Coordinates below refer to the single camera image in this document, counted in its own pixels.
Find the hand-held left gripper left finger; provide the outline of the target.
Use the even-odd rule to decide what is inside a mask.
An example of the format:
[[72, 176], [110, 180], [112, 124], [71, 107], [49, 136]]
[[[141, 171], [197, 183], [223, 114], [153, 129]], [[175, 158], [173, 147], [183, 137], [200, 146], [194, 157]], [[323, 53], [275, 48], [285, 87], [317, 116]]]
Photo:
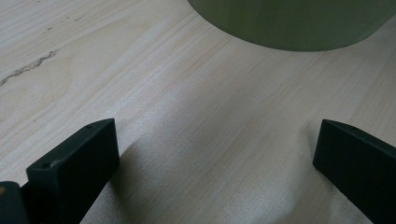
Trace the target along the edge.
[[27, 170], [40, 224], [79, 224], [120, 165], [114, 119], [88, 124]]

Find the green round trash bin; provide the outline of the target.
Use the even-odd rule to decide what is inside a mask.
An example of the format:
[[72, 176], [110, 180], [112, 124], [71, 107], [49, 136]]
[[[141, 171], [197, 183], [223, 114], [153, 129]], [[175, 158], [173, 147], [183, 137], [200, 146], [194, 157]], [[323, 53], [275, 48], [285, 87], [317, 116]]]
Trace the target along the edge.
[[220, 30], [272, 49], [323, 51], [366, 39], [396, 15], [396, 0], [188, 0]]

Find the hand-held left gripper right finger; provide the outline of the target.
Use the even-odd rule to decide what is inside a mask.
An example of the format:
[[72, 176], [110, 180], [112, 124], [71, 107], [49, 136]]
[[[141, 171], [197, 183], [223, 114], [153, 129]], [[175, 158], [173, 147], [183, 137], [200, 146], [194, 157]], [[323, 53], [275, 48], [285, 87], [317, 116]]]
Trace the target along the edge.
[[396, 224], [396, 147], [325, 119], [313, 165], [374, 224]]

